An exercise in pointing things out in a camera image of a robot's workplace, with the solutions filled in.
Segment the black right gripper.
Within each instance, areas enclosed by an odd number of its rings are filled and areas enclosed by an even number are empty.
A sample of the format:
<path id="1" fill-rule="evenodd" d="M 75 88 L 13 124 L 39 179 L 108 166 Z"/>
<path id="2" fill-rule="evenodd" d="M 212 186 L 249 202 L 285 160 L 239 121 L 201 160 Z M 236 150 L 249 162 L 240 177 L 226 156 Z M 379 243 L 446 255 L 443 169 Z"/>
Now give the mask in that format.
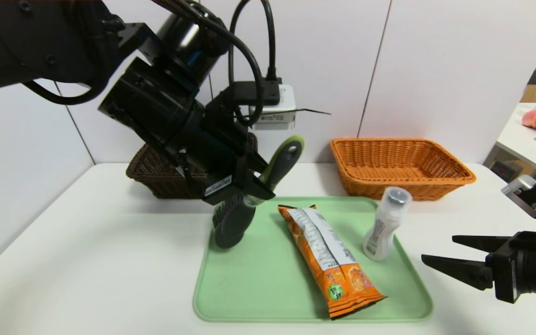
<path id="1" fill-rule="evenodd" d="M 522 231 L 513 237 L 454 235 L 452 241 L 486 253 L 484 261 L 421 255 L 428 267 L 478 290 L 493 288 L 500 301 L 515 303 L 520 295 L 536 294 L 536 232 Z"/>

